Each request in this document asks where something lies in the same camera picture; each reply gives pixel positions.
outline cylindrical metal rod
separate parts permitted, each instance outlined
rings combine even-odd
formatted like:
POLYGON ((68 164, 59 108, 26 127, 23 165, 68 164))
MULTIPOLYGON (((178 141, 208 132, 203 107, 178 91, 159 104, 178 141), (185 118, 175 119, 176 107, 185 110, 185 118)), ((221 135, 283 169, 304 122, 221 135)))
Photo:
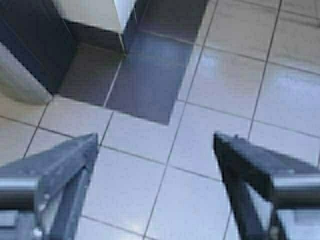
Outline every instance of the cylindrical metal rod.
POLYGON ((320 207, 320 174, 272 176, 272 182, 277 208, 320 207))
POLYGON ((36 177, 0 177, 0 210, 34 208, 36 177))

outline white cabinet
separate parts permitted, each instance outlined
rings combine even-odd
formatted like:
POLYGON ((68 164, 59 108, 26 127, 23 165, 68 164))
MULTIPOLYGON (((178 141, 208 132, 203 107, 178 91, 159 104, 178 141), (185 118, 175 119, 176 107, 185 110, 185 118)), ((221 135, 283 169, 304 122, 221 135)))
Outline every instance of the white cabinet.
POLYGON ((53 0, 69 21, 122 33, 136 0, 53 0))

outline metal bracket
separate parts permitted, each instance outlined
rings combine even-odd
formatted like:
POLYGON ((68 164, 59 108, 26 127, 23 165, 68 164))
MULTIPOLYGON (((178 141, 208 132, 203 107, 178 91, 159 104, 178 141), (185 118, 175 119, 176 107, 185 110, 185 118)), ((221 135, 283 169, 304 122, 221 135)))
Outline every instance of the metal bracket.
POLYGON ((73 239, 97 155, 90 134, 1 167, 0 239, 73 239))

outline metal frame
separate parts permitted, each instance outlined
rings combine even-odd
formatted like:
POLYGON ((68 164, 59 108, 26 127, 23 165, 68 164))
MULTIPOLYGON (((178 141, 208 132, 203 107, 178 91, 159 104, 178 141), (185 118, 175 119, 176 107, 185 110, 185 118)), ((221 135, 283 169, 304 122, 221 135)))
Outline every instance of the metal frame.
POLYGON ((90 134, 1 167, 0 239, 73 239, 97 155, 90 134))
POLYGON ((317 168, 237 136, 215 133, 213 148, 242 240, 320 239, 317 168), (261 215, 257 196, 269 214, 261 215))

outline floor tile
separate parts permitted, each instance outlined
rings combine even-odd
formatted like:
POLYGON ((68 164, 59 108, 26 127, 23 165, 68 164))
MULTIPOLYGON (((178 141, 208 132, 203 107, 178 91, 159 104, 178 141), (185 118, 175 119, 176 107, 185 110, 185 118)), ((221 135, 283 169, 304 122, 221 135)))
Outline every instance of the floor tile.
POLYGON ((75 240, 142 240, 142 237, 81 217, 75 240))
POLYGON ((72 137, 98 133, 101 140, 111 111, 56 96, 47 107, 40 126, 72 137))
POLYGON ((276 15, 275 8, 235 0, 220 1, 205 44, 265 60, 276 15))
POLYGON ((320 136, 320 76, 269 64, 255 119, 320 136))
POLYGON ((192 45, 153 35, 146 32, 138 32, 130 52, 152 57, 168 64, 186 67, 192 51, 192 45))
POLYGON ((60 94, 103 106, 121 58, 120 53, 80 44, 60 94))
POLYGON ((266 7, 275 8, 275 9, 279 7, 279 3, 280 3, 280 0, 244 0, 244 1, 247 3, 259 4, 266 7))
POLYGON ((169 163, 220 179, 213 152, 214 132, 247 137, 249 127, 249 120, 187 104, 169 163))
POLYGON ((143 234, 164 166, 101 148, 83 213, 143 234))
POLYGON ((150 0, 141 27, 193 43, 207 2, 208 0, 150 0))
POLYGON ((255 122, 250 141, 267 149, 304 160, 318 166, 320 139, 255 122))
POLYGON ((129 54, 122 62, 107 107, 167 125, 184 73, 182 66, 129 54))
POLYGON ((206 10, 204 12, 202 23, 200 25, 198 35, 195 41, 196 44, 203 45, 205 43, 215 9, 216 9, 216 1, 209 0, 206 5, 206 10))
POLYGON ((37 126, 45 108, 45 105, 18 102, 0 93, 0 116, 37 126))
POLYGON ((49 150, 69 139, 70 137, 38 128, 26 156, 28 157, 33 154, 38 154, 43 151, 49 150))
POLYGON ((233 214, 230 217, 224 240, 241 240, 235 216, 233 214))
POLYGON ((187 100, 188 92, 191 87, 191 84, 196 72, 197 64, 201 55, 201 50, 202 48, 200 46, 197 46, 197 45, 193 46, 192 54, 190 56, 188 66, 186 67, 182 84, 180 87, 180 91, 178 95, 179 100, 182 100, 182 101, 187 100))
POLYGON ((317 20, 282 12, 270 61, 320 74, 320 29, 317 20))
POLYGON ((115 112, 102 144, 166 163, 183 107, 175 104, 168 126, 115 112))
POLYGON ((205 48, 188 102, 252 118, 265 63, 205 48))
POLYGON ((0 117, 0 166, 23 158, 35 130, 0 117))
POLYGON ((282 0, 282 10, 319 18, 320 2, 318 0, 282 0))
POLYGON ((147 236, 158 240, 223 240, 229 212, 221 182, 169 168, 147 236))

